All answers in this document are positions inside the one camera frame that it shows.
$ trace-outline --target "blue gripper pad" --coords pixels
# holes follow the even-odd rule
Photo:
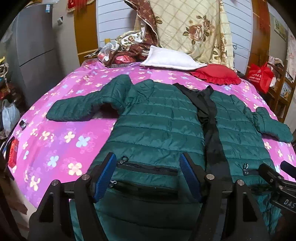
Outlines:
[[[180,155],[179,158],[180,161],[180,167],[184,174],[185,180],[187,182],[187,185],[189,187],[189,190],[192,194],[192,196],[197,199],[198,201],[201,200],[202,195],[200,193],[200,182],[198,181],[197,177],[195,176],[188,160],[184,156],[184,154]]]
[[[104,194],[108,188],[110,179],[115,171],[117,163],[116,155],[113,153],[107,162],[102,174],[100,175],[98,181],[96,182],[96,192],[94,194],[94,199],[98,201],[99,199],[104,197]]]

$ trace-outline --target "red ruffled cushion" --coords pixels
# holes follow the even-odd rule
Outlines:
[[[221,64],[208,64],[206,67],[190,72],[196,78],[216,85],[238,85],[241,79],[232,69]]]

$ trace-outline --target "red shopping bag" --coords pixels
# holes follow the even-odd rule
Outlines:
[[[267,67],[266,62],[262,67],[258,67],[255,64],[251,64],[251,68],[247,78],[255,86],[256,90],[258,90],[259,92],[264,92],[266,94],[273,76],[274,74]]]

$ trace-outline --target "bedsheet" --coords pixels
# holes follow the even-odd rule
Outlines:
[[[136,64],[126,68],[107,69],[100,62],[94,62],[70,73],[23,115],[27,127],[22,131],[18,125],[13,133],[19,140],[19,146],[17,164],[11,172],[21,192],[35,207],[39,205],[52,180],[59,179],[62,183],[74,181],[87,171],[116,122],[116,118],[102,113],[86,122],[54,122],[46,119],[47,111],[57,100],[98,91],[120,74],[128,74],[134,84],[152,79],[166,84],[180,83],[189,89],[205,89],[209,85],[188,72]],[[270,116],[276,119],[249,82],[242,80],[239,85],[210,85],[214,90],[236,95],[252,111],[259,106],[265,107]],[[277,142],[270,136],[263,136],[263,141],[277,172],[295,181],[280,170],[283,160],[296,166],[291,144]]]

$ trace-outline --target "floral blanket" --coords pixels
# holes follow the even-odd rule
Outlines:
[[[136,64],[126,68],[107,69],[100,62],[94,62],[70,73],[24,114],[22,119],[28,123],[27,127],[22,131],[18,125],[13,133],[19,140],[19,146],[17,165],[11,172],[21,192],[35,207],[52,180],[74,181],[87,171],[116,122],[113,116],[103,116],[101,113],[86,122],[54,122],[46,119],[48,110],[59,99],[98,91],[120,74],[128,74],[134,84],[152,79],[166,84],[180,83],[189,89],[201,90],[209,85],[188,72],[140,67]],[[252,111],[258,106],[265,107],[270,116],[276,119],[255,88],[245,80],[239,85],[210,85],[214,90],[236,95]],[[280,170],[283,160],[296,166],[292,146],[277,142],[269,136],[264,136],[263,141],[276,170],[286,179],[294,181]]]
[[[149,2],[159,46],[184,52],[202,63],[234,68],[231,31],[222,0]]]

